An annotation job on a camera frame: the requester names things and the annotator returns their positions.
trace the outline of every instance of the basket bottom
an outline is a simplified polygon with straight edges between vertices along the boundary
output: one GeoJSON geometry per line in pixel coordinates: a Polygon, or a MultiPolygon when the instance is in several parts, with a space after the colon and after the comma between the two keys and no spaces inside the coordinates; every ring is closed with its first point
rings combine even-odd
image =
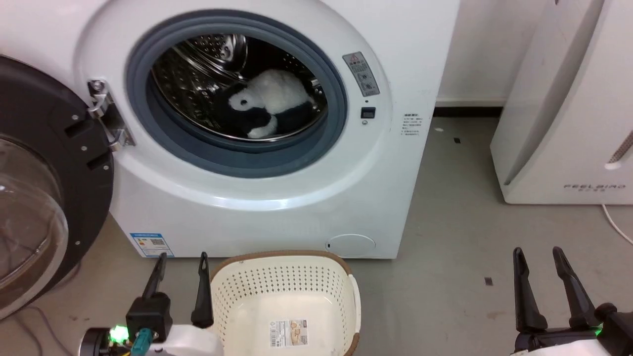
{"type": "Polygon", "coordinates": [[[226,325],[226,356],[339,356],[347,352],[354,335],[344,330],[341,304],[325,293],[265,293],[240,302],[226,325]],[[291,334],[297,329],[294,346],[291,334]]]}

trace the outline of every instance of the brand logo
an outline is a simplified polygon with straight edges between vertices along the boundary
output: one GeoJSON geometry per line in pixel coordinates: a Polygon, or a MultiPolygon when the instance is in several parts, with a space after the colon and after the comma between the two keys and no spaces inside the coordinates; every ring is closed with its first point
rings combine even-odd
{"type": "Polygon", "coordinates": [[[577,191],[614,191],[624,189],[625,184],[566,184],[564,189],[574,189],[577,191]]]}

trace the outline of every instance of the door hinge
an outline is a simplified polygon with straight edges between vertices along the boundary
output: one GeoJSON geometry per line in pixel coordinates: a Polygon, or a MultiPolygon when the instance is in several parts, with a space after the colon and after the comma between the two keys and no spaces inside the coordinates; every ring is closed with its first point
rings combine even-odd
{"type": "Polygon", "coordinates": [[[88,82],[88,90],[93,104],[88,108],[88,113],[103,126],[110,149],[118,151],[123,146],[136,146],[123,118],[116,109],[107,83],[103,80],[91,80],[88,82]]]}

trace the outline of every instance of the floor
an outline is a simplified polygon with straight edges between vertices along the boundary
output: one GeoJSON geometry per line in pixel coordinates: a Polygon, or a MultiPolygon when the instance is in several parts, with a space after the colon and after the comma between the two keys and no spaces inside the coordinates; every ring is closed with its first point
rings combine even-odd
{"type": "MultiPolygon", "coordinates": [[[[565,250],[595,305],[611,301],[620,310],[633,309],[633,246],[608,225],[599,207],[506,205],[488,148],[496,119],[436,118],[432,126],[398,259],[349,261],[363,306],[355,355],[511,353],[517,335],[511,262],[516,246],[525,252],[550,326],[565,326],[569,314],[551,257],[554,246],[565,250]]],[[[633,234],[633,207],[610,211],[633,234]]],[[[76,350],[88,327],[124,323],[153,264],[136,254],[109,219],[77,278],[35,305],[61,341],[76,350]]],[[[161,289],[172,299],[175,323],[189,322],[196,269],[197,260],[168,263],[161,289]]],[[[42,341],[45,356],[63,355],[37,313],[26,310],[22,317],[42,341]]],[[[37,355],[12,320],[0,325],[0,345],[3,355],[37,355]]]]}

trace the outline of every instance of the laundry basket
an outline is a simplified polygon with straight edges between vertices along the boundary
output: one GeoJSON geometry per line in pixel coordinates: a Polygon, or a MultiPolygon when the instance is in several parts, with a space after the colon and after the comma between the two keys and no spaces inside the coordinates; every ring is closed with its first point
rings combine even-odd
{"type": "Polygon", "coordinates": [[[358,285],[328,252],[230,258],[211,274],[211,299],[226,356],[349,356],[358,344],[358,285]]]}

